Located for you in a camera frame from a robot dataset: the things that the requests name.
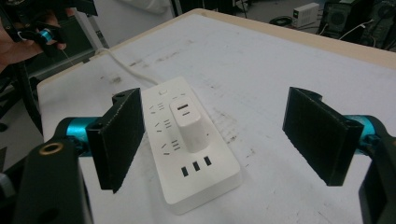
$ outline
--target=white table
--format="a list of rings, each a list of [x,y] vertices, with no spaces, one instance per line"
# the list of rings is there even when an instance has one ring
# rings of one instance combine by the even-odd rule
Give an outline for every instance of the white table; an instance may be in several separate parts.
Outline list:
[[[370,159],[355,156],[344,186],[326,187],[283,133],[283,117],[289,87],[299,87],[341,114],[373,115],[396,135],[394,54],[201,9],[113,50],[144,74],[186,78],[244,180],[175,216],[145,136],[116,194],[100,190],[92,159],[80,159],[95,223],[361,223],[358,190]],[[51,77],[38,86],[44,138],[65,117],[102,116],[113,94],[151,86],[108,55]]]

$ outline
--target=white plug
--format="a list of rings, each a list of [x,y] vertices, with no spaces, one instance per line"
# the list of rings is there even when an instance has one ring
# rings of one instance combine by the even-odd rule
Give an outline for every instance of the white plug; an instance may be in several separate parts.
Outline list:
[[[242,183],[241,169],[189,84],[142,91],[145,127],[170,210],[183,214]]]
[[[209,146],[204,119],[190,97],[177,99],[170,104],[172,114],[189,152],[198,152]]]

